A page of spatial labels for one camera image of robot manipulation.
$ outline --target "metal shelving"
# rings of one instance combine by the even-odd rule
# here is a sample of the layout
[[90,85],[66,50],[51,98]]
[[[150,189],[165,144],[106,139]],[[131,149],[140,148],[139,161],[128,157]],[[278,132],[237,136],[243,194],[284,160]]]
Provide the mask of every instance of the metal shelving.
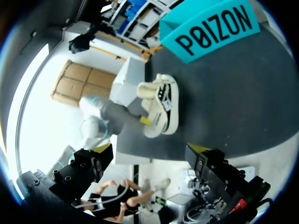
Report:
[[127,3],[128,0],[123,0],[122,3],[120,4],[120,6],[118,6],[117,10],[115,11],[115,13],[113,14],[110,22],[108,23],[109,26],[112,25],[112,23],[114,22],[114,20],[116,19],[116,17],[118,16],[118,14],[120,13],[122,7]]
[[150,4],[150,1],[147,1],[136,13],[136,15],[134,16],[134,18],[129,22],[129,24],[126,26],[126,28],[124,29],[124,31],[121,33],[121,35],[125,35],[125,33],[128,31],[128,29],[130,28],[130,26],[133,24],[133,22],[136,20],[136,18],[140,15],[140,13],[146,8],[146,6],[148,6]]
[[160,14],[160,16],[159,16],[159,18],[156,20],[156,21],[154,21],[153,22],[153,24],[152,25],[150,25],[147,29],[146,29],[146,31],[145,31],[145,34],[141,37],[141,38],[139,38],[138,40],[137,40],[137,42],[139,43],[142,39],[143,39],[143,37],[157,24],[157,22],[159,22],[160,21],[160,19],[163,17],[163,16],[165,16],[167,14],[167,12],[163,12],[163,13],[161,13]]
[[[157,1],[157,0],[147,0],[147,2],[138,10],[138,12],[136,13],[136,15],[134,16],[134,18],[129,22],[129,24],[126,26],[126,28],[124,29],[124,31],[121,34],[117,34],[118,37],[142,48],[142,49],[147,49],[145,46],[141,45],[139,42],[144,38],[144,36],[157,24],[157,22],[159,22],[159,20],[165,16],[167,13],[169,13],[171,11],[170,7],[172,5],[174,5],[176,2],[178,2],[179,0],[174,0],[172,3],[168,4],[167,6],[164,5],[163,3]],[[117,16],[119,15],[119,13],[121,12],[121,9],[124,7],[124,5],[126,4],[126,2],[128,2],[128,0],[124,0],[120,6],[117,8],[117,10],[115,11],[115,13],[113,14],[110,22],[109,22],[109,26],[111,26],[114,21],[116,20]],[[155,20],[153,22],[153,24],[149,27],[147,27],[146,32],[144,33],[144,35],[142,35],[141,38],[139,38],[138,40],[134,41],[130,38],[127,38],[125,36],[125,34],[128,32],[129,28],[132,26],[132,24],[136,21],[136,19],[138,18],[138,16],[140,16],[140,14],[142,13],[142,11],[149,5],[149,4],[153,4],[156,7],[158,7],[159,9],[161,9],[163,12],[160,14],[159,18],[157,20]]]

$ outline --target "dark gray tabletop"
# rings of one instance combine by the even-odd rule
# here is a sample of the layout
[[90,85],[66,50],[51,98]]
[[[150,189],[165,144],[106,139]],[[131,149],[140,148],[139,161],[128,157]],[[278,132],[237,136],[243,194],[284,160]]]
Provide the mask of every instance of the dark gray tabletop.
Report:
[[[252,35],[184,64],[167,48],[146,64],[146,81],[172,75],[179,87],[179,127],[171,136],[149,139],[125,126],[122,153],[184,160],[187,142],[218,148],[227,157],[274,147],[299,130],[299,76],[283,45],[261,26]],[[129,105],[146,115],[141,100]]]

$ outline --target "white box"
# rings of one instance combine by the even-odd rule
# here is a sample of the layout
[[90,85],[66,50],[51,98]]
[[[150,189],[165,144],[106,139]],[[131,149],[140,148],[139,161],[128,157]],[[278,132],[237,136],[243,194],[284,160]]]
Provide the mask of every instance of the white box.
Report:
[[156,22],[160,18],[160,15],[156,13],[153,9],[151,9],[143,19],[141,19],[140,23],[145,26],[151,26],[154,22]]
[[145,80],[145,65],[130,57],[112,83],[109,99],[125,107],[137,98],[137,86]]
[[132,32],[129,35],[129,38],[135,39],[135,40],[139,40],[140,38],[142,38],[146,33],[146,27],[144,27],[143,25],[137,24],[136,26],[134,26]]

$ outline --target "black shorts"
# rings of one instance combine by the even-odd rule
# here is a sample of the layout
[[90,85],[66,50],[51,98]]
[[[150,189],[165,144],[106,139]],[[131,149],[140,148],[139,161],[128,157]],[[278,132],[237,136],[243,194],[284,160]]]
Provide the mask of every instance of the black shorts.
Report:
[[[117,188],[117,196],[120,195],[125,189],[126,189],[125,187],[119,185]],[[121,196],[119,199],[109,202],[109,203],[104,203],[103,207],[105,209],[103,211],[106,215],[108,215],[107,217],[116,217],[119,215],[119,213],[121,211],[121,202],[126,203],[129,198],[136,197],[136,196],[138,196],[138,193],[136,191],[134,192],[131,189],[128,189],[127,192],[123,196]],[[115,197],[116,196],[100,196],[97,194],[90,195],[90,198],[101,198],[103,202],[113,199]],[[138,204],[135,207],[131,207],[127,204],[128,209],[125,211],[125,216],[135,214],[138,211],[139,206],[140,206],[140,204]]]

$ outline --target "white shoe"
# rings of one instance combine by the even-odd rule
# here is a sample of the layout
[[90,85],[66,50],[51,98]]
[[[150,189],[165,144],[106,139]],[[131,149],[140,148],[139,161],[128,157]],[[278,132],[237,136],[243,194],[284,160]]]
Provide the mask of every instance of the white shoe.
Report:
[[143,109],[149,113],[151,126],[145,126],[145,136],[154,138],[160,134],[173,134],[178,128],[178,85],[169,75],[157,74],[152,83],[140,83],[138,97]]
[[155,191],[166,189],[170,185],[170,179],[163,180],[160,184],[155,186]]
[[144,180],[144,184],[141,187],[141,192],[144,194],[150,191],[150,180],[147,178]]

